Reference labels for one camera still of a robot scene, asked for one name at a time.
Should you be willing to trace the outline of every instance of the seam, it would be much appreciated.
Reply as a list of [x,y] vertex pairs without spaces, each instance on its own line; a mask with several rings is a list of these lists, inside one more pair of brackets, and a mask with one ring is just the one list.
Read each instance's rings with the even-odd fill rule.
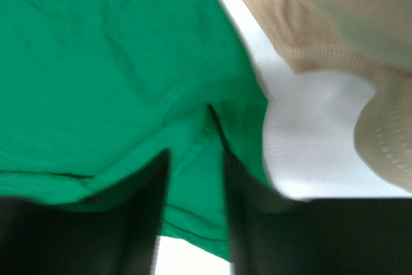
[[[285,53],[286,55],[289,55],[291,57],[296,57],[296,55],[299,58],[303,58],[303,57],[311,57],[314,58],[316,56],[335,56],[335,57],[344,57],[344,58],[352,58],[352,59],[359,59],[362,61],[365,61],[367,63],[370,64],[380,64],[380,62],[378,61],[374,61],[372,59],[367,58],[366,56],[356,53],[356,52],[351,52],[349,51],[347,48],[345,48],[344,46],[342,46],[342,44],[337,45],[335,48],[330,48],[330,47],[322,47],[322,50],[319,51],[299,51],[296,50],[296,48],[280,48],[277,44],[277,38],[275,33],[277,31],[275,31],[274,26],[272,26],[272,24],[274,23],[277,27],[277,29],[280,29],[281,27],[279,27],[277,19],[273,16],[272,12],[270,10],[268,11],[268,14],[270,15],[270,17],[272,18],[272,20],[270,21],[270,23],[268,23],[268,20],[266,18],[266,14],[263,13],[262,10],[259,9],[258,6],[254,5],[254,1],[253,0],[243,0],[245,2],[245,4],[249,7],[252,8],[253,10],[251,10],[251,13],[253,14],[253,16],[256,18],[256,20],[258,20],[259,25],[264,29],[265,33],[271,38],[271,43],[272,45],[274,45],[274,47],[276,49],[278,49],[278,51]],[[267,8],[269,5],[266,3],[266,1],[264,0],[258,0],[261,5],[263,5],[264,8]],[[293,39],[287,37],[286,38],[289,44],[295,44],[295,43],[319,43],[319,44],[325,44],[325,43],[336,43],[336,39],[335,38],[331,38],[331,37],[324,37],[324,38],[318,38],[316,40],[314,40],[314,38],[311,39],[303,39],[303,40],[298,40],[298,41],[294,41]]]
[[[393,89],[393,96],[394,100],[393,102],[399,102],[400,100],[400,92],[399,90],[402,88],[402,77],[400,73],[397,73],[396,76],[396,81]],[[380,146],[380,149],[384,156],[390,160],[390,162],[401,172],[407,173],[409,176],[412,176],[412,169],[407,168],[407,164],[399,159],[399,155],[395,154],[395,152],[392,150],[392,148],[388,145],[387,139],[384,138],[383,132],[383,119],[382,119],[382,114],[378,114],[378,120],[379,120],[379,125],[376,130],[377,138],[378,138],[378,143]],[[399,115],[399,110],[398,110],[398,104],[394,104],[391,107],[391,110],[389,111],[389,121],[391,122],[388,124],[388,127],[391,126],[394,129],[394,136],[398,141],[402,141],[402,148],[401,150],[405,155],[407,155],[409,158],[412,158],[412,151],[411,150],[406,150],[405,148],[410,147],[410,144],[406,141],[406,132],[402,130],[402,124],[401,124],[401,117]]]
[[206,131],[201,133],[201,136],[198,137],[194,145],[188,148],[188,150],[183,155],[182,159],[176,163],[176,167],[173,169],[172,180],[176,180],[186,172],[187,167],[199,157],[203,152],[206,146],[209,145],[211,141],[211,135],[208,135]]
[[204,237],[204,236],[200,236],[200,235],[198,235],[198,234],[196,234],[196,233],[193,233],[193,232],[191,232],[191,231],[182,229],[182,228],[178,227],[177,225],[174,225],[173,223],[171,223],[171,222],[169,222],[169,221],[167,221],[167,220],[165,220],[165,222],[166,222],[168,225],[174,227],[174,228],[177,229],[177,230],[186,232],[186,233],[188,233],[188,234],[191,234],[191,235],[193,235],[193,236],[195,236],[195,237],[197,237],[197,238],[201,238],[201,239],[203,239],[203,240],[215,241],[215,242],[227,242],[227,240],[228,240],[228,239],[226,239],[226,238],[225,238],[225,239],[220,239],[220,238],[206,238],[206,237]]
[[173,98],[170,100],[170,104],[168,105],[166,111],[165,111],[165,116],[163,117],[162,125],[164,126],[167,122],[168,115],[170,114],[172,108],[174,105],[176,105],[180,100],[182,100],[186,95],[190,94],[190,92],[194,91],[196,88],[199,88],[203,84],[208,84],[211,83],[213,84],[214,81],[219,80],[219,76],[217,77],[211,77],[210,79],[207,79],[206,81],[200,81],[194,84],[192,87],[190,87],[188,90],[186,90],[184,93],[177,93],[177,91],[170,91],[166,97],[171,97],[173,95]]

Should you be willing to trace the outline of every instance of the white surface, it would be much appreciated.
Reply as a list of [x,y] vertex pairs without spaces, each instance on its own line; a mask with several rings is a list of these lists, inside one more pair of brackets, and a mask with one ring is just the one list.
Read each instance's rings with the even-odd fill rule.
[[374,90],[337,72],[305,74],[288,84],[265,120],[264,158],[281,194],[295,199],[403,197],[358,156],[353,132]]
[[160,238],[154,275],[229,275],[230,263],[190,243]]
[[270,101],[263,160],[274,187],[296,200],[411,197],[371,171],[353,146],[356,120],[373,95],[369,85],[338,73],[294,75],[243,1],[222,3]]

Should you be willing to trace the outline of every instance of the beige knit garment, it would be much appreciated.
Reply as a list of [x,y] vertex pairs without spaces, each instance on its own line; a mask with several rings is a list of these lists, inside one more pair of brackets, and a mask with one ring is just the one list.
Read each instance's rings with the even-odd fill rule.
[[[405,66],[407,57],[399,56],[409,49],[411,21],[392,14],[392,4],[382,6],[378,0],[370,2],[372,11],[368,10],[368,3],[359,0],[244,2],[278,54],[296,73],[341,70],[362,77],[376,87],[375,96],[358,120],[355,147],[363,160],[383,179],[412,191],[412,76],[407,71],[409,67]],[[386,17],[374,19],[377,10]],[[351,13],[354,13],[352,20],[347,19]],[[369,33],[372,33],[371,29],[379,30],[381,26],[386,28],[365,39],[354,39],[357,33],[353,30],[359,25],[368,25],[364,32]],[[394,53],[387,50],[387,53],[380,53],[382,45],[377,43],[378,39],[385,41],[386,45],[391,42],[390,46],[399,49],[393,49]]]

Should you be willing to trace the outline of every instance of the black object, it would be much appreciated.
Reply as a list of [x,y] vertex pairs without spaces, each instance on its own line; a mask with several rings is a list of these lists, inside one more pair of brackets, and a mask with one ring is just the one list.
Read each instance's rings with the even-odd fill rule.
[[410,275],[412,201],[295,203],[229,152],[224,177],[236,275]]
[[0,199],[0,274],[149,275],[170,162],[169,151],[162,151],[131,176],[141,184],[131,199],[107,212],[73,213]]

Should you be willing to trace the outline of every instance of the green t-shirt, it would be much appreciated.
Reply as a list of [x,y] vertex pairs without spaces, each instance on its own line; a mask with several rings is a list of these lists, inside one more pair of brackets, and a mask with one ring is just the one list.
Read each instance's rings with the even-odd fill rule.
[[265,180],[267,102],[217,0],[0,0],[0,8],[0,195],[73,205],[169,147],[163,234],[226,258],[222,146],[207,104],[235,154]]

